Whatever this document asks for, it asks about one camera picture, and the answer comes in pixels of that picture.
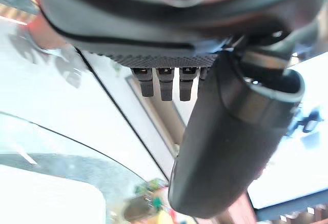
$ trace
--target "textured plastic surface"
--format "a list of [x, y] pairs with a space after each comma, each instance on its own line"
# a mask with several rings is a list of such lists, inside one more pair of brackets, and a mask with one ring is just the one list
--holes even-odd
[[200, 218], [217, 215], [246, 190], [286, 133], [304, 93], [294, 71], [288, 74], [289, 93], [245, 83], [229, 54], [220, 53], [199, 90], [171, 178], [171, 206]]
[[[226, 36], [293, 31], [313, 20], [323, 1], [226, 0], [174, 8], [133, 0], [40, 0], [40, 6], [77, 47], [150, 68], [210, 66], [201, 55], [216, 52]], [[188, 61], [175, 58], [182, 56]]]

